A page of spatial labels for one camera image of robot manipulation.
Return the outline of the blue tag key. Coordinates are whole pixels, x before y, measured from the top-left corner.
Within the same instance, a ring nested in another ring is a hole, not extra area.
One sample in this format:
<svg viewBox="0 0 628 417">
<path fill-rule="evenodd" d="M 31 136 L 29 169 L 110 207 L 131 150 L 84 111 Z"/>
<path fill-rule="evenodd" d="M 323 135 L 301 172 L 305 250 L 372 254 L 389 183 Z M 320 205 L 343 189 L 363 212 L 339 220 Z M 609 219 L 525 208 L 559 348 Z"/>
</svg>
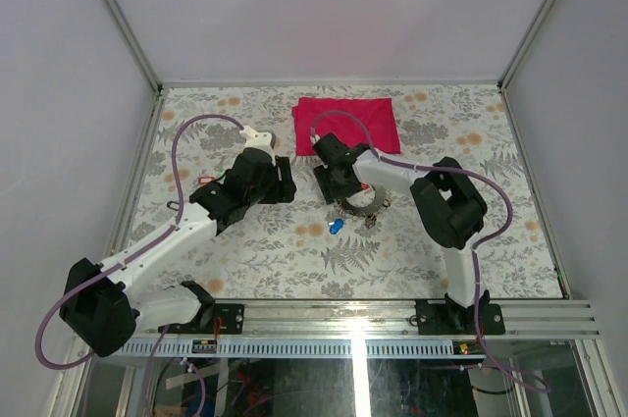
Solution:
<svg viewBox="0 0 628 417">
<path fill-rule="evenodd" d="M 335 219 L 329 223 L 329 233 L 331 235 L 337 235 L 344 227 L 343 219 Z"/>
</svg>

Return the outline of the grey disc with key rings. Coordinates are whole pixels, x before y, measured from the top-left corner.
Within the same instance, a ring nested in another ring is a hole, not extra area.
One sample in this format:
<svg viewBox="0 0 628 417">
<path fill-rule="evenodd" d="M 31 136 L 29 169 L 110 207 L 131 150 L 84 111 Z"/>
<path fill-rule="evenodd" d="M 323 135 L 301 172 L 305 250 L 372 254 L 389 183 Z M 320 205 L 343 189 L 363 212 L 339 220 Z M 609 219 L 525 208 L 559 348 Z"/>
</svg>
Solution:
<svg viewBox="0 0 628 417">
<path fill-rule="evenodd" d="M 337 204 L 344 212 L 360 218 L 377 216 L 391 206 L 387 190 L 372 184 L 369 184 L 368 189 L 362 189 L 348 198 L 339 200 Z"/>
</svg>

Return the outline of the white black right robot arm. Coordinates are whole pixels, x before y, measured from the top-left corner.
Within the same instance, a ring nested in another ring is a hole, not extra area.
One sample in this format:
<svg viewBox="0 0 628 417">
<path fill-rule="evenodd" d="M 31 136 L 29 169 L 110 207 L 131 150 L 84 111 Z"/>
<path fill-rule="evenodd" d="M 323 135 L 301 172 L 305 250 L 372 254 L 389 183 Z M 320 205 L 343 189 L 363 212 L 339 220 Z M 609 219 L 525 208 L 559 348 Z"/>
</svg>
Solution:
<svg viewBox="0 0 628 417">
<path fill-rule="evenodd" d="M 387 204 L 387 190 L 412 199 L 424 231 L 443 250 L 445 260 L 445 304 L 435 317 L 463 334 L 479 326 L 483 312 L 475 302 L 470 246 L 484 227 L 488 208 L 475 185 L 459 173 L 457 161 L 445 157 L 431 169 L 399 158 L 387 162 L 368 145 L 349 147 L 332 133 L 314 136 L 313 149 L 322 161 L 314 175 L 328 204 L 368 218 L 377 212 L 377 203 Z"/>
</svg>

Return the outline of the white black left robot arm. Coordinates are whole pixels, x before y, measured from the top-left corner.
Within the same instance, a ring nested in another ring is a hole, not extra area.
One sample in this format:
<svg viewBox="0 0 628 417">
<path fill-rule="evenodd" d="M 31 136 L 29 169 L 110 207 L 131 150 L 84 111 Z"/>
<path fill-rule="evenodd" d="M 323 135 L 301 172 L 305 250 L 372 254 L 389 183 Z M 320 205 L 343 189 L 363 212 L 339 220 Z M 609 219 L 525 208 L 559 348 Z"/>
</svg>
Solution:
<svg viewBox="0 0 628 417">
<path fill-rule="evenodd" d="M 241 221 L 253 206 L 291 203 L 296 186 L 290 160 L 246 148 L 218 180 L 198 188 L 169 222 L 127 250 L 73 265 L 61 319 L 99 357 L 122 348 L 138 331 L 211 333 L 215 299 L 195 281 L 163 290 L 144 288 L 168 263 Z"/>
</svg>

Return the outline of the red folded cloth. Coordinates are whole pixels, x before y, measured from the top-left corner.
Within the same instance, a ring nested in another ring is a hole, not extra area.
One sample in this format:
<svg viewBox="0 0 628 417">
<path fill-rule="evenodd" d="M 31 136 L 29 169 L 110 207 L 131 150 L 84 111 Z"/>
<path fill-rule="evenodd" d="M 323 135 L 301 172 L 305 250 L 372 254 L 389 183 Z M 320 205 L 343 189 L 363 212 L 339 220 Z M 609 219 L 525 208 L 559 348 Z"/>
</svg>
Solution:
<svg viewBox="0 0 628 417">
<path fill-rule="evenodd" d="M 344 112 L 356 118 L 369 132 L 373 145 L 388 154 L 400 154 L 401 145 L 393 113 L 393 101 L 388 98 L 336 99 L 301 97 L 292 108 L 295 132 L 295 154 L 315 154 L 310 139 L 315 120 L 315 133 L 323 136 L 332 132 L 341 142 L 353 147 L 368 141 L 365 130 Z"/>
</svg>

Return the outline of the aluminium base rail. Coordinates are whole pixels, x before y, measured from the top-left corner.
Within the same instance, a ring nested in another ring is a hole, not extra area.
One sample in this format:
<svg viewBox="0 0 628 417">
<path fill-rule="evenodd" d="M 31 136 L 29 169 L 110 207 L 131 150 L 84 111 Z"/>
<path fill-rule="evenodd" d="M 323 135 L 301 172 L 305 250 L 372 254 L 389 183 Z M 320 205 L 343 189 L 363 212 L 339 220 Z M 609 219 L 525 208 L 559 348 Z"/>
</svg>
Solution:
<svg viewBox="0 0 628 417">
<path fill-rule="evenodd" d="M 136 308 L 124 300 L 78 306 L 65 312 L 64 319 L 104 355 L 137 333 L 163 330 L 202 337 L 333 337 L 364 331 L 372 336 L 580 339 L 600 333 L 591 305 L 566 299 L 484 301 L 475 312 L 441 300 L 225 302 L 159 297 Z"/>
</svg>

